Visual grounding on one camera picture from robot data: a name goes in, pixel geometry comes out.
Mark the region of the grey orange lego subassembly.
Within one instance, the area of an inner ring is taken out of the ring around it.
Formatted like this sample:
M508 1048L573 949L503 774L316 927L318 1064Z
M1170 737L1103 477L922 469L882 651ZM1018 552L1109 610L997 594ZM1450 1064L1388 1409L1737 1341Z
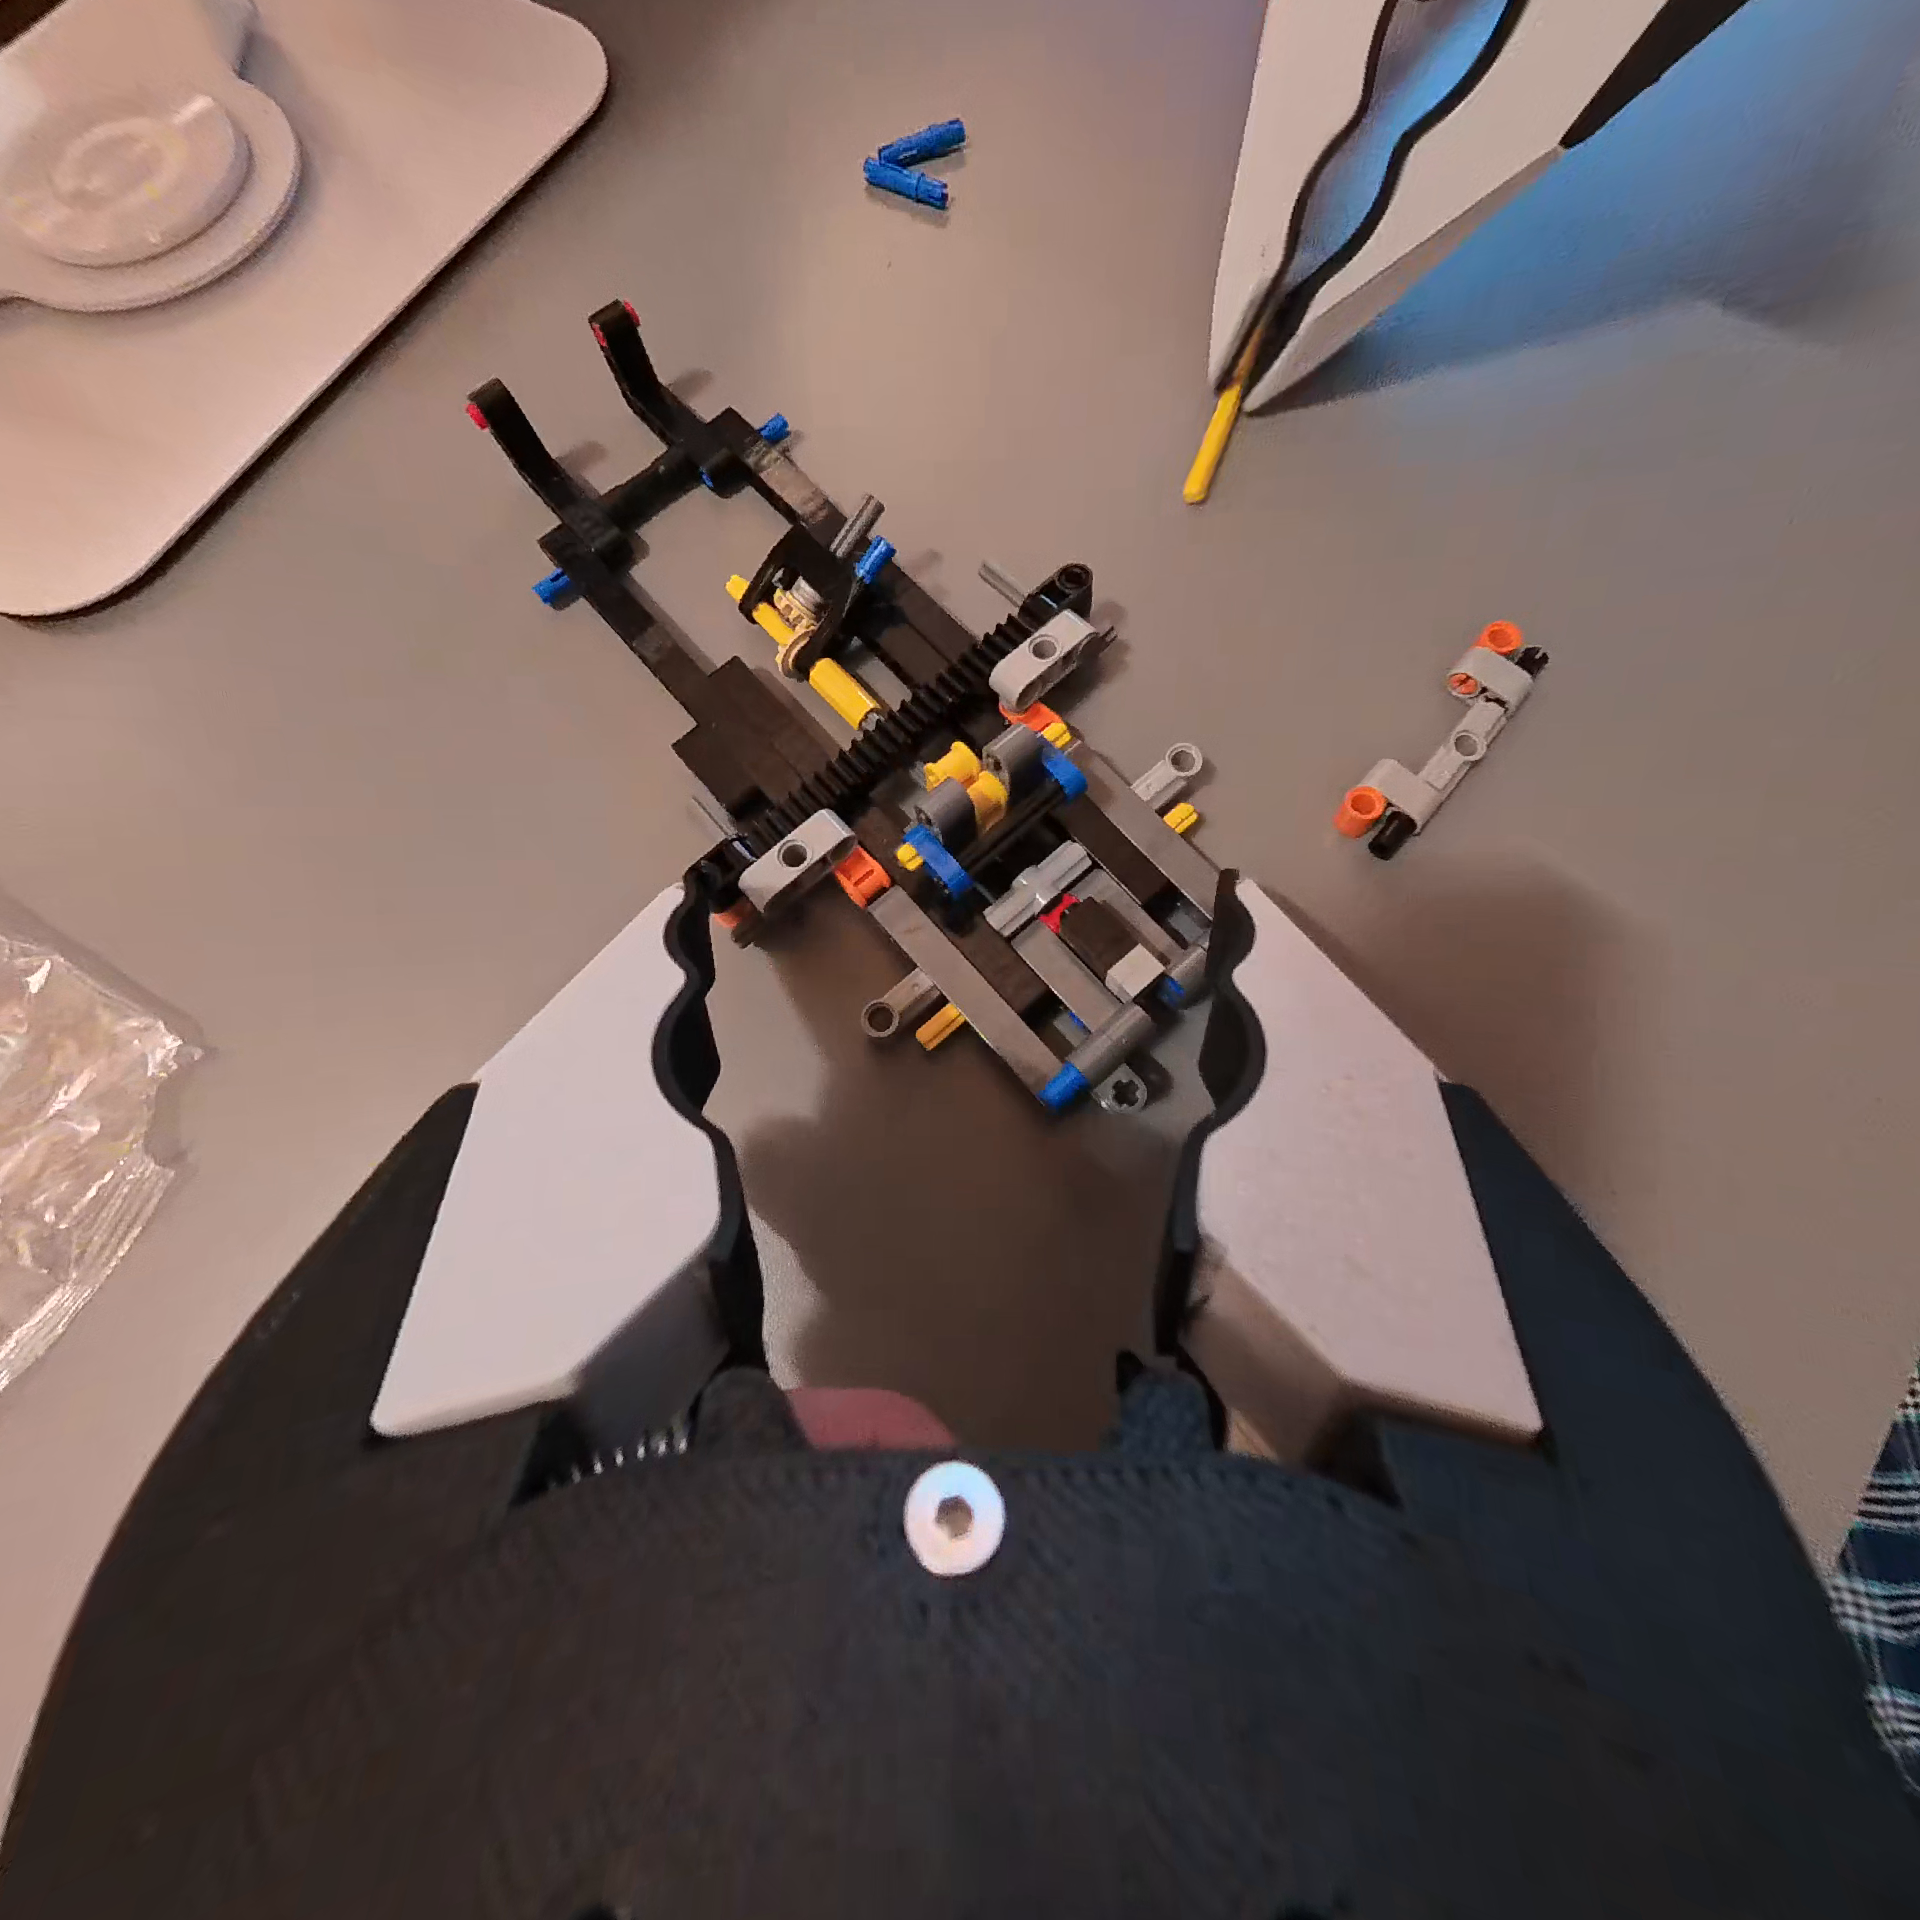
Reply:
M1467 773L1485 761L1499 734L1524 705L1549 657L1510 619L1483 626L1446 671L1457 713L1421 765L1378 759L1351 784L1332 826L1390 859L1417 838L1451 800Z

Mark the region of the black lego chassis assembly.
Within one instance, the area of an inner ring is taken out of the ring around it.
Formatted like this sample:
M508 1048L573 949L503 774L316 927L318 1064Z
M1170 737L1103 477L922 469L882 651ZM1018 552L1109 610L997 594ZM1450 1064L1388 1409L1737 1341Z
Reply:
M1138 1113L1159 1045L1210 982L1217 865L1188 803L1206 761L1174 742L1126 776L1067 702L1116 641L1092 570L1033 584L982 566L1006 610L967 629L879 534L882 504L844 511L787 450L782 416L701 414L655 369L630 303L590 330L617 394L658 442L596 486L491 378L467 397L551 517L534 584L588 606L689 718L676 757L721 845L701 863L735 944L845 895L901 955L859 1010L866 1042L978 1042L1051 1113ZM765 657L703 661L639 591L655 521L692 495L756 495L779 534L726 579Z

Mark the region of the clear plastic bag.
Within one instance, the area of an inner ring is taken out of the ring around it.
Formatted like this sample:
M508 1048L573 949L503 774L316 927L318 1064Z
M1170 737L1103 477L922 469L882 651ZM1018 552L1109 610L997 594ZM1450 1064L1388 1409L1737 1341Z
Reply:
M175 1186L201 1030L2 895L2 1387L74 1325Z

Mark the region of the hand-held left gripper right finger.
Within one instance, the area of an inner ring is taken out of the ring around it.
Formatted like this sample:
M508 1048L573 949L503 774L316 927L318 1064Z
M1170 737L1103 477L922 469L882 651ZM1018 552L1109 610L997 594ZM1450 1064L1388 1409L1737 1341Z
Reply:
M1529 1447L1542 1411L1441 1071L1235 873L1206 986L1211 1111L1174 1169L1159 1343L1254 1449L1327 1449L1365 1414Z

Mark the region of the yellow lego axle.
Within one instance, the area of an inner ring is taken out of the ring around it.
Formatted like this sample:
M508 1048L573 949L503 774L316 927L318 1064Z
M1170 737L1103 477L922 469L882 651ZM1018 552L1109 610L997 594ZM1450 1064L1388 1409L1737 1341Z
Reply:
M1198 507L1205 504L1211 495L1217 473L1225 458L1225 453L1231 442L1231 433L1236 419L1242 416L1242 397L1244 397L1244 378L1236 377L1228 384L1221 394L1217 397L1211 417L1206 419L1205 433L1198 442L1198 450L1191 457L1191 466L1183 477L1183 504Z

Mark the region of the person's plaid shirt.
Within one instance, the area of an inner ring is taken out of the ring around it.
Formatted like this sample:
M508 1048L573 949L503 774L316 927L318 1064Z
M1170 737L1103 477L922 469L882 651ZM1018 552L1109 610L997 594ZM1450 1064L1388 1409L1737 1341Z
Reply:
M1905 1787L1917 1794L1917 1373L1883 1434L1829 1575L1841 1631Z

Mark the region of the white document stand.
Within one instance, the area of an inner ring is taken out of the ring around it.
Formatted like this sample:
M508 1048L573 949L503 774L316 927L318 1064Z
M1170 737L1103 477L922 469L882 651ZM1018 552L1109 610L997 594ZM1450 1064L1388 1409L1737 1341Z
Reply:
M4 5L4 611L147 573L605 88L542 5Z

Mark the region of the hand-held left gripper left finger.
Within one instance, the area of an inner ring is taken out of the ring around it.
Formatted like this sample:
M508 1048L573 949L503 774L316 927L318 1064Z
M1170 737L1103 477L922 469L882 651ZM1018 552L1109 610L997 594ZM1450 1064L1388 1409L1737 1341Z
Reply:
M703 1111L710 985L708 909L683 879L476 1074L379 1434L555 1408L590 1442L636 1442L729 1363L765 1363L747 1199Z

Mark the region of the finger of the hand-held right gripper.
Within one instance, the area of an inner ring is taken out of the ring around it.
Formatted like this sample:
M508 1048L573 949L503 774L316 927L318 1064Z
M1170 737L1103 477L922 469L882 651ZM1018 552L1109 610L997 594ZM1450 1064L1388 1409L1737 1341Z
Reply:
M1469 77L1396 146L1375 216L1287 301L1278 355L1242 355L1251 408L1318 369L1566 151L1559 136L1662 5L1508 1Z
M1469 77L1502 1L1270 1L1217 263L1210 378L1281 351L1290 298L1385 200L1396 146Z

